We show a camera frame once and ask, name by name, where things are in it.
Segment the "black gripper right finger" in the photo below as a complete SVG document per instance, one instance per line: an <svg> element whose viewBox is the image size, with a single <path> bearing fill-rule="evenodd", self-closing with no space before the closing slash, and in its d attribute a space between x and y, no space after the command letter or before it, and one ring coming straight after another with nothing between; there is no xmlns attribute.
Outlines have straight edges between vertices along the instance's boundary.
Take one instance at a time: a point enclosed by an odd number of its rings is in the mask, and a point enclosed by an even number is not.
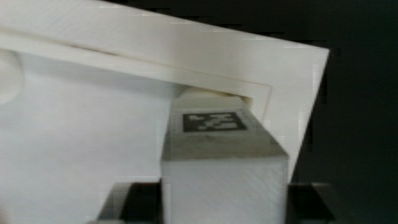
<svg viewBox="0 0 398 224"><path fill-rule="evenodd" d="M336 193L329 184L290 184L286 224L345 224Z"/></svg>

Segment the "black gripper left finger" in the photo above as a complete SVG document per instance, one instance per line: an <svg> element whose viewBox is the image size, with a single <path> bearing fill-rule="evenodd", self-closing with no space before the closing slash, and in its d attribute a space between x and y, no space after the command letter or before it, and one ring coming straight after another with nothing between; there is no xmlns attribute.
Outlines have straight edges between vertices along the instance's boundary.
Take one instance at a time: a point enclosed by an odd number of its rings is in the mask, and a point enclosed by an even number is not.
<svg viewBox="0 0 398 224"><path fill-rule="evenodd" d="M98 218L87 224L164 224L158 182L114 185Z"/></svg>

